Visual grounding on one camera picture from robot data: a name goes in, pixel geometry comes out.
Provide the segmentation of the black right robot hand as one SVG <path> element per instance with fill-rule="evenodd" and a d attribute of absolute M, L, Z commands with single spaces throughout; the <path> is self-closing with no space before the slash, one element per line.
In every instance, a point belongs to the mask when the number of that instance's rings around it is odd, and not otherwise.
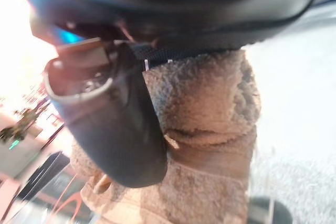
<path fill-rule="evenodd" d="M 27 0 L 33 34 L 56 46 L 46 93 L 87 155 L 125 187 L 160 183 L 165 139 L 144 61 L 267 39 L 314 0 Z"/>

